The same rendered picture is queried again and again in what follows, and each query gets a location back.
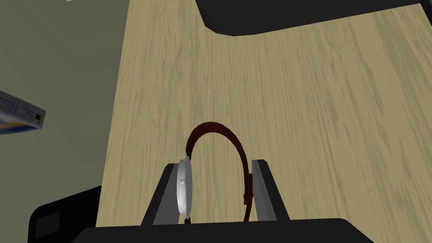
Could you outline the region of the light wooden table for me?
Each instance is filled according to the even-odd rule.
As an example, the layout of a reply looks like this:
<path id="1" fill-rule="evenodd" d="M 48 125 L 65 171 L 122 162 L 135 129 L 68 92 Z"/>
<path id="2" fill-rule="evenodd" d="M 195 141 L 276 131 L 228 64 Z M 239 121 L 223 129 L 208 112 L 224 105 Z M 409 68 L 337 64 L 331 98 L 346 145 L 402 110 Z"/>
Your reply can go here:
<path id="1" fill-rule="evenodd" d="M 291 219 L 432 243 L 432 25 L 420 4 L 259 35 L 194 0 L 130 0 L 98 227 L 139 225 L 199 124 L 268 162 Z"/>

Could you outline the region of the grey and blue box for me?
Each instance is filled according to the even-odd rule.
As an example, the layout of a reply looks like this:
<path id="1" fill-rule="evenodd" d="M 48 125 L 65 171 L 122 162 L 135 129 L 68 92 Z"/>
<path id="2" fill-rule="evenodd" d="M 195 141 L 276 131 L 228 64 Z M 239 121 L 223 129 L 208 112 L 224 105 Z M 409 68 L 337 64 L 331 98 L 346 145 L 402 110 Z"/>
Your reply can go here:
<path id="1" fill-rule="evenodd" d="M 0 135 L 41 129 L 46 110 L 0 91 Z"/>

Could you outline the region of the flat black object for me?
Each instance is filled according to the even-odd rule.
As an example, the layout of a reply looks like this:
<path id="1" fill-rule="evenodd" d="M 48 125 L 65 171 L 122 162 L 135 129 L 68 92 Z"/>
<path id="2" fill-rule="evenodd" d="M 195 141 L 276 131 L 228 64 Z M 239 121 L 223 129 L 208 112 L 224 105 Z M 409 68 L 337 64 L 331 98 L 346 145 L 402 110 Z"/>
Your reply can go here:
<path id="1" fill-rule="evenodd" d="M 432 0 L 195 0 L 205 27 L 228 36 L 257 35 L 421 4 L 432 24 Z"/>

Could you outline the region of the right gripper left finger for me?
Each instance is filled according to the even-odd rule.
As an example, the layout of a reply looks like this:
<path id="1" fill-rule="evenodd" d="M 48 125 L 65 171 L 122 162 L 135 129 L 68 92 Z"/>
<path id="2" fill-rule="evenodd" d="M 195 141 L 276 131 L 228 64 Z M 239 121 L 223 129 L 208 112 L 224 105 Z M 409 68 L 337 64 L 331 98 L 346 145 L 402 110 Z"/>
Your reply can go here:
<path id="1" fill-rule="evenodd" d="M 142 226 L 178 224 L 178 163 L 167 164 L 142 220 Z"/>

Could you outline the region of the black box-shaped object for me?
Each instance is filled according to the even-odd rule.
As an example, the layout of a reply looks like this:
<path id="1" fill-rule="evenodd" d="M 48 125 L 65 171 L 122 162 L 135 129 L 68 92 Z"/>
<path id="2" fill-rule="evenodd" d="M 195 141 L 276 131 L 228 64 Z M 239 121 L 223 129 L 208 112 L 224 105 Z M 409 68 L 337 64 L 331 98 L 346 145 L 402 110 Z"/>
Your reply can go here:
<path id="1" fill-rule="evenodd" d="M 72 243 L 84 229 L 95 227 L 100 193 L 97 186 L 36 208 L 27 243 Z"/>

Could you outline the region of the silver wristwatch with brown strap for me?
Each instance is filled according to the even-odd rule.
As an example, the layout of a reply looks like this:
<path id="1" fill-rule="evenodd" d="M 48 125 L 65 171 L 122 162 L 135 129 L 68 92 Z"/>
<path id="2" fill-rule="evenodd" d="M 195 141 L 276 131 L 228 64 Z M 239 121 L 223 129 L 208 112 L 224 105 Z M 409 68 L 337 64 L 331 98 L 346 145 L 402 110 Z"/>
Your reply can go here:
<path id="1" fill-rule="evenodd" d="M 184 223 L 190 224 L 190 213 L 192 209 L 192 152 L 196 142 L 205 134 L 218 133 L 227 138 L 236 148 L 243 167 L 244 173 L 244 205 L 246 205 L 246 211 L 244 221 L 248 222 L 251 214 L 251 207 L 253 202 L 253 176 L 249 172 L 248 160 L 245 151 L 242 147 L 241 142 L 236 135 L 226 126 L 209 121 L 204 122 L 195 127 L 188 137 L 185 149 L 185 158 L 181 159 L 178 164 L 177 179 L 176 179 L 176 196 L 178 211 L 184 215 Z"/>

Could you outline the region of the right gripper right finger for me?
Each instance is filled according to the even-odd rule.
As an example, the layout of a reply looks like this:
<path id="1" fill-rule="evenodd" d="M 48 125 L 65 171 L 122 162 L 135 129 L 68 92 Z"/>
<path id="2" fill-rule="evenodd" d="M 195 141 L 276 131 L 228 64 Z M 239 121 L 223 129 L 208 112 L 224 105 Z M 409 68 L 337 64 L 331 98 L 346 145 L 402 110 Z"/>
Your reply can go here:
<path id="1" fill-rule="evenodd" d="M 290 220 L 274 177 L 265 160 L 252 161 L 252 176 L 257 220 Z"/>

